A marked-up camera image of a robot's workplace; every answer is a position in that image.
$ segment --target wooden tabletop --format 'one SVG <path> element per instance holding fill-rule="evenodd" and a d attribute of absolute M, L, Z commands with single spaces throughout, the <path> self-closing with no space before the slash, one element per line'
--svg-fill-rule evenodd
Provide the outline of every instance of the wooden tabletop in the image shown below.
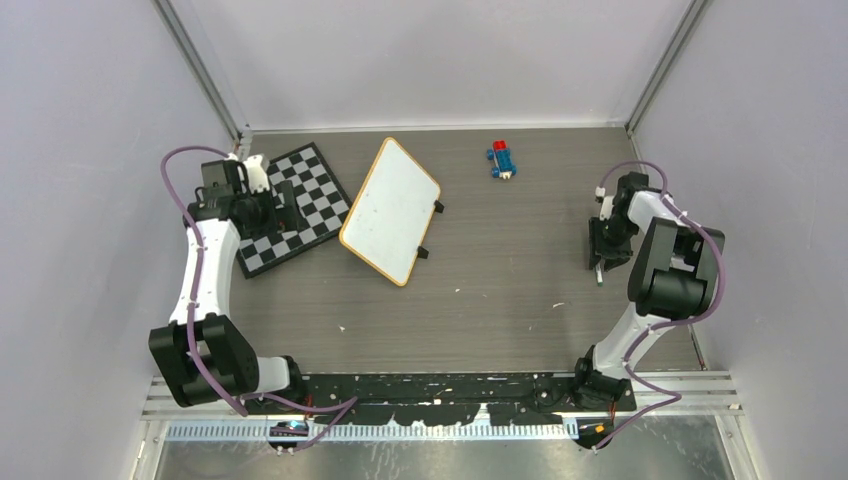
<path fill-rule="evenodd" d="M 598 287 L 587 260 L 595 186 L 634 158 L 624 130 L 256 135 L 250 152 L 314 141 L 353 198 L 387 136 L 441 184 L 429 259 L 403 288 L 337 239 L 250 280 L 234 269 L 233 322 L 257 354 L 292 355 L 312 373 L 572 370 L 627 304 L 630 264 Z M 508 181 L 486 160 L 498 139 L 518 168 Z M 664 335 L 639 367 L 698 369 L 688 330 Z"/>

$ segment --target toy car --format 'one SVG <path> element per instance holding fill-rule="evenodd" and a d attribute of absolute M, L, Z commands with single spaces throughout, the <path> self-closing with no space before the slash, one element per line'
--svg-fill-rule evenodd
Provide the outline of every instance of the toy car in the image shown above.
<path fill-rule="evenodd" d="M 492 148 L 486 152 L 486 158 L 495 162 L 495 166 L 492 167 L 492 178 L 509 180 L 511 176 L 518 173 L 518 169 L 512 164 L 509 147 L 506 146 L 506 142 L 503 140 L 497 140 L 492 143 Z"/>

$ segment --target wire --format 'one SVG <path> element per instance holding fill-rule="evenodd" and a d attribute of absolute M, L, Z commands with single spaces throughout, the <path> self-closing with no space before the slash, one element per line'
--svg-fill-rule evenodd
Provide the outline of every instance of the wire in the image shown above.
<path fill-rule="evenodd" d="M 665 171 L 663 171 L 662 168 L 660 168 L 658 165 L 651 163 L 651 162 L 644 162 L 644 161 L 623 162 L 623 163 L 620 163 L 620 164 L 612 167 L 606 173 L 606 175 L 604 175 L 604 177 L 601 179 L 601 183 L 600 183 L 599 187 L 603 188 L 607 179 L 610 177 L 610 175 L 612 175 L 612 173 L 615 170 L 619 169 L 620 167 L 627 166 L 627 165 L 646 165 L 646 166 L 653 168 L 654 170 L 657 171 L 657 173 L 660 174 L 660 177 L 662 177 L 662 189 L 661 189 L 661 193 L 660 193 L 660 201 L 675 216 L 677 216 L 684 225 L 686 225 L 689 228 L 691 228 L 692 230 L 694 230 L 698 235 L 701 236 L 701 238 L 704 239 L 704 243 L 710 248 L 710 252 L 712 252 L 713 257 L 716 259 L 716 264 L 717 264 L 717 267 L 718 267 L 717 268 L 718 276 L 717 276 L 717 279 L 716 279 L 715 296 L 713 298 L 713 302 L 710 304 L 709 307 L 707 307 L 707 309 L 703 313 L 701 313 L 700 315 L 697 315 L 695 317 L 685 319 L 685 320 L 668 321 L 668 322 L 658 323 L 656 325 L 648 327 L 647 329 L 642 331 L 642 333 L 640 333 L 639 336 L 636 337 L 635 340 L 633 340 L 633 343 L 630 344 L 630 347 L 628 347 L 627 350 L 624 353 L 624 358 L 623 358 L 624 369 L 625 369 L 625 371 L 627 371 L 627 374 L 630 375 L 630 377 L 633 380 L 635 380 L 639 384 L 645 386 L 646 388 L 649 388 L 649 389 L 651 389 L 651 390 L 653 390 L 657 393 L 663 393 L 665 395 L 669 395 L 672 398 L 669 398 L 668 400 L 663 400 L 662 402 L 658 402 L 658 403 L 655 403 L 653 405 L 649 405 L 649 406 L 643 408 L 642 410 L 640 410 L 639 412 L 637 412 L 632 417 L 628 418 L 627 421 L 622 423 L 620 427 L 613 430 L 608 436 L 606 436 L 603 440 L 598 442 L 598 444 L 593 448 L 595 450 L 603 448 L 603 446 L 608 444 L 612 440 L 612 438 L 614 436 L 616 436 L 620 431 L 627 428 L 628 425 L 631 425 L 633 422 L 639 420 L 640 418 L 642 418 L 646 414 L 648 414 L 648 413 L 650 413 L 650 412 L 652 412 L 652 411 L 654 411 L 658 408 L 662 408 L 662 407 L 665 407 L 667 405 L 671 405 L 672 403 L 675 403 L 675 402 L 677 402 L 677 401 L 679 401 L 680 399 L 683 398 L 683 395 L 681 395 L 680 393 L 674 392 L 674 391 L 671 391 L 671 390 L 666 390 L 666 389 L 661 388 L 657 385 L 654 385 L 654 384 L 648 382 L 647 380 L 643 379 L 642 377 L 637 375 L 636 372 L 633 371 L 633 368 L 630 367 L 630 358 L 633 356 L 633 353 L 636 351 L 636 349 L 639 348 L 639 345 L 641 345 L 642 342 L 644 342 L 645 339 L 648 338 L 648 335 L 650 335 L 651 332 L 653 332 L 653 331 L 664 329 L 664 328 L 685 327 L 687 325 L 693 325 L 695 323 L 698 323 L 700 321 L 705 320 L 707 317 L 712 315 L 716 311 L 716 309 L 718 309 L 718 306 L 721 303 L 721 299 L 722 299 L 722 297 L 724 297 L 725 267 L 724 267 L 724 259 L 721 256 L 721 251 L 719 250 L 718 245 L 715 243 L 715 240 L 713 240 L 713 237 L 711 237 L 700 225 L 698 225 L 697 223 L 690 220 L 689 217 L 686 215 L 686 212 L 681 211 L 679 208 L 677 208 L 674 205 L 674 203 L 671 202 L 671 196 L 668 194 L 668 176 L 666 176 Z"/>
<path fill-rule="evenodd" d="M 194 218 L 192 218 L 191 214 L 189 214 L 188 209 L 186 208 L 185 204 L 182 202 L 182 200 L 180 200 L 180 196 L 177 195 L 177 192 L 174 189 L 174 185 L 171 183 L 171 179 L 168 177 L 168 168 L 167 168 L 168 167 L 168 161 L 170 161 L 171 158 L 173 158 L 177 154 L 180 154 L 180 153 L 183 153 L 183 152 L 189 152 L 189 151 L 210 152 L 210 153 L 214 153 L 214 154 L 216 154 L 220 157 L 226 157 L 227 156 L 226 153 L 224 153 L 220 150 L 211 148 L 211 147 L 204 147 L 204 146 L 201 146 L 201 145 L 189 145 L 189 146 L 186 146 L 186 147 L 180 147 L 180 148 L 176 148 L 174 150 L 171 150 L 170 152 L 165 154 L 164 157 L 162 157 L 162 162 L 159 165 L 159 171 L 162 174 L 162 181 L 165 183 L 165 189 L 168 190 L 168 194 L 171 196 L 171 199 L 177 205 L 177 208 L 180 210 L 180 213 L 182 213 L 183 218 L 185 219 L 186 223 L 188 223 L 188 226 L 189 226 L 189 228 L 191 228 L 191 231 L 194 233 L 195 242 L 197 242 L 197 260 L 196 260 L 195 265 L 194 265 L 194 276 L 192 277 L 191 290 L 189 292 L 188 313 L 186 314 L 186 333 L 188 335 L 188 349 L 189 349 L 189 352 L 191 353 L 190 356 L 191 356 L 192 362 L 194 362 L 194 366 L 197 368 L 197 371 L 200 373 L 200 375 L 203 377 L 203 379 L 206 380 L 206 382 L 209 384 L 210 387 L 212 387 L 212 390 L 214 390 L 215 393 L 218 394 L 218 396 L 220 396 L 225 402 L 227 402 L 227 404 L 230 407 L 232 407 L 233 410 L 238 412 L 239 415 L 246 417 L 247 414 L 248 414 L 247 408 L 245 408 L 245 406 L 239 401 L 239 399 L 234 398 L 232 395 L 230 395 L 229 392 L 227 392 L 227 390 L 223 387 L 223 385 L 221 385 L 218 382 L 218 380 L 215 379 L 215 377 L 212 375 L 212 373 L 209 371 L 209 369 L 206 368 L 206 365 L 203 363 L 203 359 L 200 357 L 200 352 L 198 352 L 198 349 L 197 349 L 197 338 L 195 337 L 195 334 L 194 334 L 194 321 L 195 321 L 194 315 L 195 315 L 195 309 L 196 309 L 196 306 L 197 306 L 197 291 L 200 288 L 200 274 L 201 274 L 201 271 L 203 270 L 203 252 L 204 252 L 203 235 L 201 235 L 200 229 L 197 227 L 197 222 L 194 221 Z M 304 405 L 300 405 L 298 403 L 292 402 L 291 400 L 287 400 L 283 397 L 280 397 L 280 396 L 277 396 L 277 395 L 274 395 L 274 394 L 270 394 L 270 393 L 265 393 L 265 394 L 254 393 L 254 394 L 250 394 L 250 395 L 245 395 L 243 398 L 249 399 L 249 398 L 259 398 L 259 397 L 264 397 L 264 398 L 267 398 L 269 400 L 273 400 L 275 402 L 282 403 L 283 405 L 286 405 L 290 408 L 300 410 L 300 411 L 303 411 L 303 412 L 327 413 L 327 412 L 341 411 L 338 415 L 336 415 L 336 417 L 333 419 L 333 421 L 330 422 L 330 424 L 327 426 L 327 428 L 324 429 L 324 431 L 322 431 L 319 435 L 316 435 L 314 438 L 312 438 L 310 441 L 306 442 L 304 445 L 301 445 L 298 448 L 296 448 L 295 451 L 300 451 L 300 450 L 303 450 L 305 448 L 312 446 L 319 438 L 323 437 L 333 427 L 333 425 L 335 425 L 339 420 L 341 420 L 341 418 L 348 412 L 348 410 L 350 410 L 353 407 L 353 405 L 357 401 L 357 397 L 352 397 L 348 401 L 346 401 L 346 402 L 344 402 L 340 405 L 336 405 L 336 406 L 333 406 L 333 407 L 316 408 L 316 407 L 307 407 L 307 406 L 304 406 Z"/>

